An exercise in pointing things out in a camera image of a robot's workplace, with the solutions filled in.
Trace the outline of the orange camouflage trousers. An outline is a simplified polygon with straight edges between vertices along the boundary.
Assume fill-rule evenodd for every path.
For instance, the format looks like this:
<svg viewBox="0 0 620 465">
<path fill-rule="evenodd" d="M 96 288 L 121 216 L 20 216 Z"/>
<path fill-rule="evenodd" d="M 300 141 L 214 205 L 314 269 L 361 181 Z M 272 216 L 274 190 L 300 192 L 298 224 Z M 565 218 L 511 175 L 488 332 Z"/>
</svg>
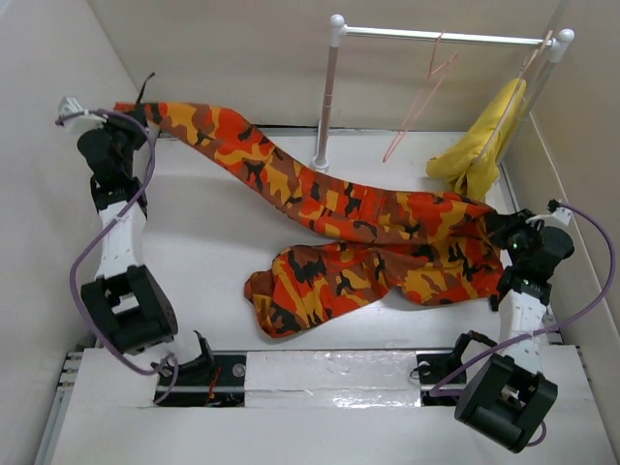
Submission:
<svg viewBox="0 0 620 465">
<path fill-rule="evenodd" d="M 325 237 L 252 273 L 244 295 L 269 337 L 295 336 L 399 290 L 417 305 L 498 303 L 504 267 L 488 237 L 494 209 L 452 192 L 386 190 L 303 165 L 230 108 L 118 102 L 197 150 L 276 210 Z"/>
</svg>

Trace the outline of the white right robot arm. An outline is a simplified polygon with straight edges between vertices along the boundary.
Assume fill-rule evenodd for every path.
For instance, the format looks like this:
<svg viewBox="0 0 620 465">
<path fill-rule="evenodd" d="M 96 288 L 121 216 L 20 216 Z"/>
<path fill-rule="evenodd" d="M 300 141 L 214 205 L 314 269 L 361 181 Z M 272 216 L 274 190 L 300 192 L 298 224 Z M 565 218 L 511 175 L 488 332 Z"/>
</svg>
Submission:
<svg viewBox="0 0 620 465">
<path fill-rule="evenodd" d="M 558 387 L 543 374 L 541 338 L 555 268 L 574 253 L 566 232 L 571 212 L 552 204 L 548 213 L 524 209 L 493 214 L 487 221 L 491 243 L 506 251 L 510 264 L 497 285 L 492 306 L 500 315 L 500 340 L 484 362 L 464 348 L 448 357 L 453 378 L 468 382 L 454 417 L 513 453 L 524 450 L 553 406 Z"/>
</svg>

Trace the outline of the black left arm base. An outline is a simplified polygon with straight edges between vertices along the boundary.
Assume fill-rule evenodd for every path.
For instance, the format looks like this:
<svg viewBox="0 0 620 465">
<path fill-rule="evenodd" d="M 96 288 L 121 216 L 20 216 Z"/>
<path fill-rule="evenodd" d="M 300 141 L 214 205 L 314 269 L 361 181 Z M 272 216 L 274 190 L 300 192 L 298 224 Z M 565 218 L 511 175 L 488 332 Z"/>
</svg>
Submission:
<svg viewBox="0 0 620 465">
<path fill-rule="evenodd" d="M 215 352 L 209 367 L 189 362 L 158 407 L 235 408 L 245 404 L 246 352 Z"/>
</svg>

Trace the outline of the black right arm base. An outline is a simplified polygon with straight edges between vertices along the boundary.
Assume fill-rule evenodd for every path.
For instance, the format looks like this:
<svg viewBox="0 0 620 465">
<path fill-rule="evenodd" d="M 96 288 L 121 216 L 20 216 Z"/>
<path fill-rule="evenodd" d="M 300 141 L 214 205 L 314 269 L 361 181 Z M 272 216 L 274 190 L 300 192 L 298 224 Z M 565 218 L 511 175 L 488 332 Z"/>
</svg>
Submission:
<svg viewBox="0 0 620 465">
<path fill-rule="evenodd" d="M 460 356 L 457 360 L 451 360 L 447 350 L 421 350 L 415 351 L 415 355 L 416 363 L 410 372 L 410 380 L 419 386 L 421 406 L 455 407 L 457 396 L 433 397 L 430 390 L 470 357 Z"/>
</svg>

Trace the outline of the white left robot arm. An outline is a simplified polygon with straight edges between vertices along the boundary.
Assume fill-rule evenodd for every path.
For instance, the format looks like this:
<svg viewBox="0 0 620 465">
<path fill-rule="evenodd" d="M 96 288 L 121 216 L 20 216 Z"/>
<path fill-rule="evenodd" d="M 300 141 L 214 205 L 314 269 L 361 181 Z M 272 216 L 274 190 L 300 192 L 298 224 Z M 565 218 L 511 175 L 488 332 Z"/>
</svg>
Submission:
<svg viewBox="0 0 620 465">
<path fill-rule="evenodd" d="M 200 350 L 179 362 L 174 353 L 142 368 L 131 358 L 160 344 L 169 345 L 178 332 L 171 302 L 142 257 L 142 233 L 148 218 L 145 188 L 154 172 L 148 157 L 143 178 L 134 174 L 134 155 L 143 146 L 155 147 L 145 108 L 94 112 L 97 124 L 77 140 L 77 149 L 92 174 L 91 197 L 102 224 L 86 247 L 101 258 L 92 281 L 73 283 L 77 308 L 111 354 L 141 375 L 161 374 L 172 380 L 188 377 L 205 384 L 215 375 L 215 359 L 203 336 Z"/>
</svg>

